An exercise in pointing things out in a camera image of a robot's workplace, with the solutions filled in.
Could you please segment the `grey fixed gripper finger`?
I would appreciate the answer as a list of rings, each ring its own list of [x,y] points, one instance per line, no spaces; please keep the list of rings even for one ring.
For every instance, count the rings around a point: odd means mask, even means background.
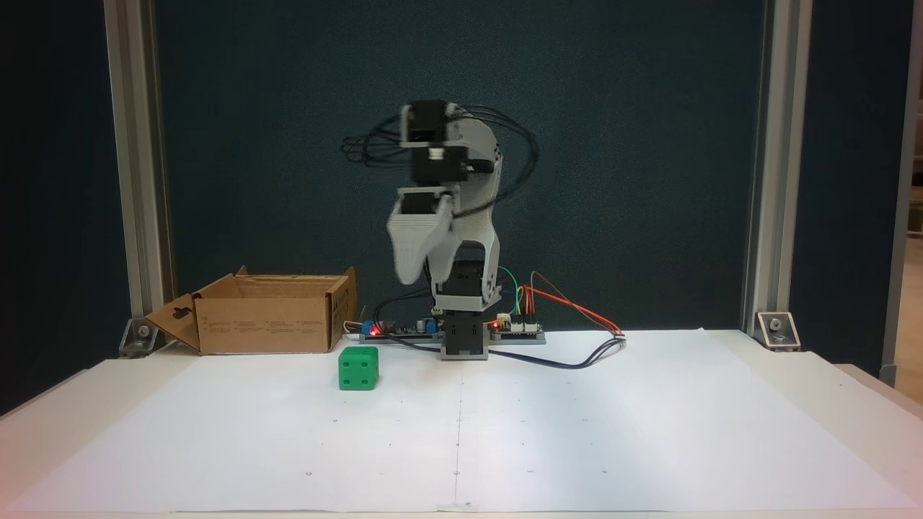
[[[403,285],[416,282],[424,270],[425,263],[429,265],[432,279],[442,282],[443,259],[436,249],[415,249],[409,245],[395,245],[393,249],[397,279]]]

